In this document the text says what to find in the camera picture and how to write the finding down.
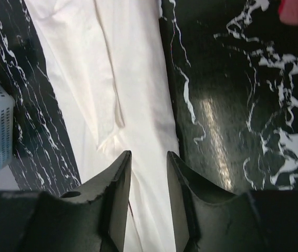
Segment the white Coca-Cola t-shirt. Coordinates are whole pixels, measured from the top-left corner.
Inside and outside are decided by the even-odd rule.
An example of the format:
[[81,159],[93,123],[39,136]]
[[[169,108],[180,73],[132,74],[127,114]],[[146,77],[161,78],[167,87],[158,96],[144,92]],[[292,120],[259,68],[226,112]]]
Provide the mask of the white Coca-Cola t-shirt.
[[175,251],[167,152],[178,151],[160,1],[27,1],[86,182],[132,152],[125,251]]

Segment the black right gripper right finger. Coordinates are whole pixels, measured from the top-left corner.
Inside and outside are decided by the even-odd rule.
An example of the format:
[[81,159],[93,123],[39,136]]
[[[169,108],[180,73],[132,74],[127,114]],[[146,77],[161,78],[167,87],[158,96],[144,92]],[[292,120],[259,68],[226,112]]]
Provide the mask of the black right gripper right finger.
[[167,153],[177,251],[298,251],[298,191],[230,193]]

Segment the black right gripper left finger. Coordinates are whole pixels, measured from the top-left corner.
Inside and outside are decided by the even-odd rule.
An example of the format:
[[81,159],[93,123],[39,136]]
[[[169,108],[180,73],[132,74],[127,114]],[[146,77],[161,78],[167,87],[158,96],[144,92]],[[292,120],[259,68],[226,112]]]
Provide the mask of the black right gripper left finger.
[[0,251],[123,251],[131,152],[60,197],[0,191]]

